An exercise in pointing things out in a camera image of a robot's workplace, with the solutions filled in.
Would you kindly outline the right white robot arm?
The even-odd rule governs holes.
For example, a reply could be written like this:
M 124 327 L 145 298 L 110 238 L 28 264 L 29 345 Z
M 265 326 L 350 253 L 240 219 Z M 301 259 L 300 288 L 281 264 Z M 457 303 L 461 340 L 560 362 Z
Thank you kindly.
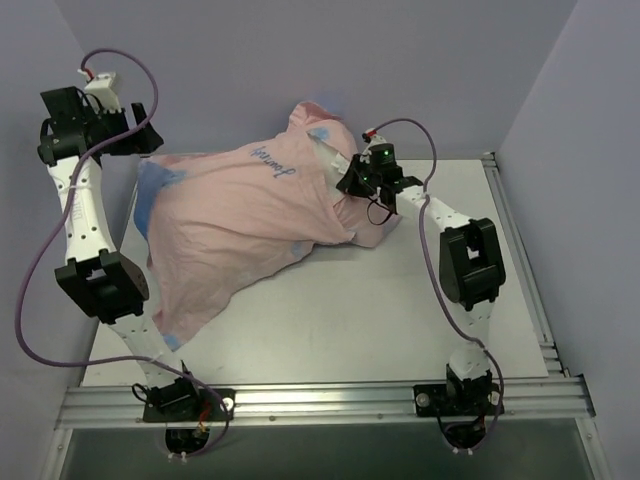
M 479 400 L 499 402 L 503 375 L 489 352 L 490 321 L 506 271 L 495 224 L 447 205 L 430 191 L 428 179 L 406 174 L 394 147 L 377 140 L 361 153 L 336 156 L 337 189 L 383 208 L 389 217 L 418 226 L 423 257 L 436 299 L 460 339 L 447 363 L 444 400 L 464 413 Z

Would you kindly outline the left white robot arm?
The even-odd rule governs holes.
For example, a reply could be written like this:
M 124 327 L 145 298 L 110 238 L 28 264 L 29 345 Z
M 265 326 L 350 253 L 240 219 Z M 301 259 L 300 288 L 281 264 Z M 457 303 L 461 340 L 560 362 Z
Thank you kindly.
M 148 156 L 163 144 L 143 122 L 146 111 L 140 103 L 132 106 L 139 131 L 119 137 L 129 125 L 113 79 L 100 75 L 82 89 L 65 87 L 41 95 L 49 116 L 42 124 L 38 154 L 66 216 L 65 263 L 55 278 L 87 316 L 108 326 L 137 357 L 146 382 L 133 385 L 132 392 L 145 405 L 145 420 L 190 419 L 200 411 L 203 396 L 145 314 L 145 275 L 116 248 L 104 210 L 101 156 Z

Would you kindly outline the white pillow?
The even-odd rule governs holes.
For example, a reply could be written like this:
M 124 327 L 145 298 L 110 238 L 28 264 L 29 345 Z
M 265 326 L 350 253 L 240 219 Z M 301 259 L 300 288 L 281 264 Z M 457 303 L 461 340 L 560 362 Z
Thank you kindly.
M 344 176 L 346 174 L 350 161 L 339 151 L 316 138 L 313 138 L 313 148 L 327 175 Z

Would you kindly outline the pink pillowcase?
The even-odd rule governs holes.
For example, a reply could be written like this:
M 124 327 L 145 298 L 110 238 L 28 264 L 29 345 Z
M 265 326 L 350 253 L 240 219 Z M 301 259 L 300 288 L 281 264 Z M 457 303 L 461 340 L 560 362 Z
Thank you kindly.
M 351 159 L 340 116 L 304 101 L 270 139 L 218 153 L 156 155 L 138 167 L 134 223 L 159 288 L 153 320 L 171 350 L 189 342 L 232 296 L 303 260 L 318 245 L 378 246 L 399 223 L 341 193 L 313 138 Z

